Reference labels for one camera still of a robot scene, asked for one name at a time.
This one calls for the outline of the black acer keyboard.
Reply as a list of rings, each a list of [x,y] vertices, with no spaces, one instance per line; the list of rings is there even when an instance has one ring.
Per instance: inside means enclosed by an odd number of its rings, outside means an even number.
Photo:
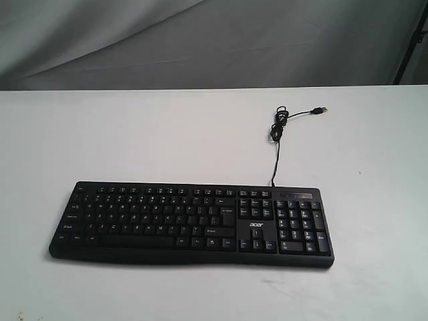
[[[49,245],[57,259],[329,268],[316,188],[76,183]]]

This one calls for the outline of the black tripod stand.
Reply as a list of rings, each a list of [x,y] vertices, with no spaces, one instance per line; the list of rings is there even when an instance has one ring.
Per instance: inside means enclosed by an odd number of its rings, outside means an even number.
[[[416,27],[414,28],[409,43],[407,45],[405,54],[401,60],[401,63],[397,69],[395,77],[393,79],[393,85],[399,85],[403,79],[403,75],[409,65],[409,62],[413,56],[415,48],[423,42],[425,36],[427,35],[427,29],[425,29],[425,24],[427,22],[427,1],[422,10],[422,14],[418,20]]]

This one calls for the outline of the grey backdrop cloth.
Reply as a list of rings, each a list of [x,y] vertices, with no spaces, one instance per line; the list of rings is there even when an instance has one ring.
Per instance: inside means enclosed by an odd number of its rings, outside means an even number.
[[[2,90],[391,84],[424,1],[2,1]]]

